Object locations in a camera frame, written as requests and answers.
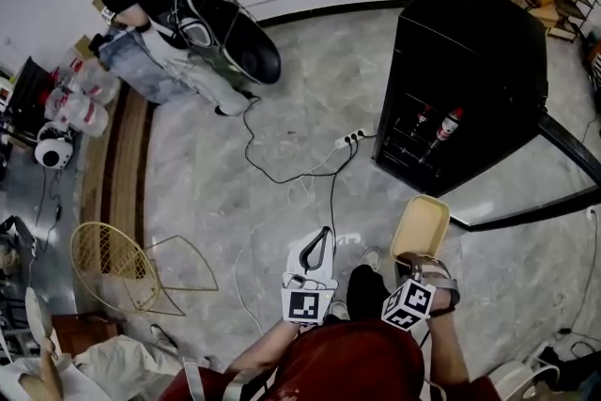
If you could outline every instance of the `red shirt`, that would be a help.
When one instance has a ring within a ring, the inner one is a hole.
[[[231,377],[200,368],[207,401],[222,399]],[[278,364],[262,401],[419,401],[424,358],[410,334],[383,321],[345,322],[300,335]],[[501,401],[488,378],[446,390],[448,401]],[[191,399],[184,372],[161,401]]]

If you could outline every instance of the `white shoe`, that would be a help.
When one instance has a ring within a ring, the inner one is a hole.
[[[173,339],[171,339],[171,337],[168,336],[167,333],[163,331],[162,327],[158,324],[151,325],[150,332],[152,332],[152,336],[154,337],[157,346],[169,346],[177,349],[176,342]]]
[[[334,301],[330,304],[329,314],[338,317],[341,321],[349,321],[347,304],[344,301]]]
[[[374,272],[378,272],[380,264],[382,264],[382,251],[378,247],[370,247],[361,256],[359,265],[361,264],[366,264]]]
[[[198,367],[211,369],[213,366],[215,366],[215,359],[212,356],[203,356],[198,362]]]

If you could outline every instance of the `gray floor tile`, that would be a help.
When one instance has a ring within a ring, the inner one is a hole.
[[[283,179],[323,161],[334,141],[348,132],[375,132],[398,12],[354,12],[268,29],[283,59],[283,76],[274,86],[249,86],[263,98],[248,114],[256,133],[250,150],[254,162]],[[549,39],[547,57],[548,110],[580,137],[594,113],[578,46]],[[601,156],[597,131],[592,125],[585,145]],[[296,183],[288,192],[288,185],[270,183],[245,161],[249,138],[239,118],[216,117],[199,97],[157,110],[146,176],[147,238],[185,235],[214,269],[221,290],[177,293],[185,318],[132,316],[129,325],[131,334],[145,338],[147,325],[159,322],[192,353],[217,355],[223,367],[258,337],[234,284],[240,250],[246,246],[237,275],[240,295],[266,331],[282,314],[288,250],[331,223],[331,179],[305,179],[307,191]],[[405,205],[416,194],[373,165],[372,149],[373,141],[362,141],[357,157],[336,180],[335,272],[341,299],[369,246],[383,250],[381,273],[386,286],[394,288],[394,265],[386,254]],[[347,155],[345,149],[336,152],[318,172],[333,172]],[[549,169],[540,169],[549,161]],[[489,215],[586,185],[578,170],[561,157],[550,159],[543,147],[488,174],[455,193],[453,211]],[[440,257],[462,291],[455,320],[473,376],[525,356],[561,326],[571,325],[592,262],[593,231],[593,221],[583,213],[485,233],[450,227]],[[159,260],[167,267],[165,278],[176,283],[206,281],[202,263],[186,264],[181,250],[165,252]],[[595,274],[577,327],[597,337],[600,298],[601,278]],[[423,334],[416,332],[416,338]],[[562,342],[559,349],[569,353],[570,340]]]

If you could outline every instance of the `power strip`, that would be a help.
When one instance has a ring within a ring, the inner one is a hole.
[[[355,134],[357,136],[357,139],[362,139],[363,137],[365,137],[366,135],[368,135],[367,129],[357,129],[356,131],[349,132],[344,137],[341,137],[340,139],[336,140],[336,142],[335,142],[336,148],[337,149],[347,148],[348,147],[348,142],[346,141],[346,139],[348,137],[348,139],[351,139],[351,143],[352,143],[352,135],[353,134]]]

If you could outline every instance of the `black sneaker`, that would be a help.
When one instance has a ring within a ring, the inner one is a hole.
[[[258,99],[258,97],[255,94],[253,94],[250,90],[236,90],[248,100]]]

